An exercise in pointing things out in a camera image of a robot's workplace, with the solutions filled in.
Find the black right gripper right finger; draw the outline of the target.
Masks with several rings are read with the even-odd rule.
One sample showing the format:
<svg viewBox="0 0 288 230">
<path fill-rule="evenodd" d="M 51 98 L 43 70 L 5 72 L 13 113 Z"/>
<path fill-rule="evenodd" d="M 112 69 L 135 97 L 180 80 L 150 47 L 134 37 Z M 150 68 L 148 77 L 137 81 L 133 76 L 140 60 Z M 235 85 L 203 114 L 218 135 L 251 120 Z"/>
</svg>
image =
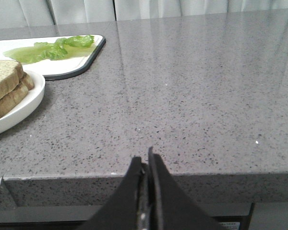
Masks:
<svg viewBox="0 0 288 230">
<path fill-rule="evenodd" d="M 175 182 L 162 158 L 148 150 L 149 185 L 153 204 L 151 226 L 156 230 L 223 230 Z"/>
</svg>

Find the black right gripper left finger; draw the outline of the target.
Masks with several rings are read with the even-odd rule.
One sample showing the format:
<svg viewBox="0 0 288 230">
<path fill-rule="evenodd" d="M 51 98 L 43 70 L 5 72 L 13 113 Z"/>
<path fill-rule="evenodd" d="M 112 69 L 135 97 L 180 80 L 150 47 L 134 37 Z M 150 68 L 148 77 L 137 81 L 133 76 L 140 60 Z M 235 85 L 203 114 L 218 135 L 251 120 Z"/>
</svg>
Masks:
<svg viewBox="0 0 288 230">
<path fill-rule="evenodd" d="M 122 182 L 110 200 L 79 230 L 149 229 L 147 165 L 134 157 Z"/>
</svg>

